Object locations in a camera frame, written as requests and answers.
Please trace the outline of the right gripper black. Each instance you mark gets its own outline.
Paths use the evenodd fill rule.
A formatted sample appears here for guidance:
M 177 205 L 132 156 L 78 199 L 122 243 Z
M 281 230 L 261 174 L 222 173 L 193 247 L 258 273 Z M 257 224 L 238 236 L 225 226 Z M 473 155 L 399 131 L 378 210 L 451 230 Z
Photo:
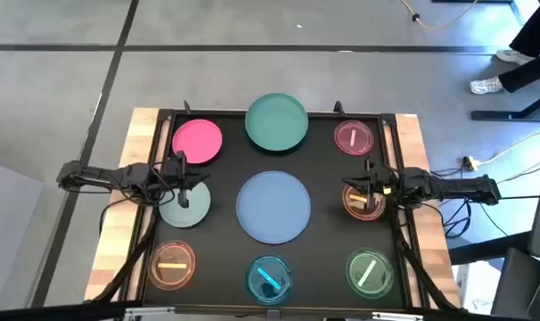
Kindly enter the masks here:
M 368 181 L 368 185 L 353 184 L 359 193 L 366 193 L 367 209 L 373 210 L 375 207 L 374 194 L 385 194 L 386 186 L 391 187 L 391 178 L 393 176 L 392 168 L 384 162 L 373 162 L 366 158 L 364 162 L 365 176 L 343 177 L 345 183 L 363 183 Z

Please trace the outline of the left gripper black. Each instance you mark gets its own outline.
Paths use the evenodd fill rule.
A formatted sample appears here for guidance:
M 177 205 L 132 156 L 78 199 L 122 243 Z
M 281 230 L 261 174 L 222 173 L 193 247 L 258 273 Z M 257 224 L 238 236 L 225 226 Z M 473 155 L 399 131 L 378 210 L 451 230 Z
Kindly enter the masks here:
M 176 188 L 177 202 L 182 208 L 189 207 L 186 191 L 210 177 L 210 174 L 190 173 L 184 151 L 177 151 L 173 159 L 167 160 L 162 168 L 162 176 L 170 188 Z

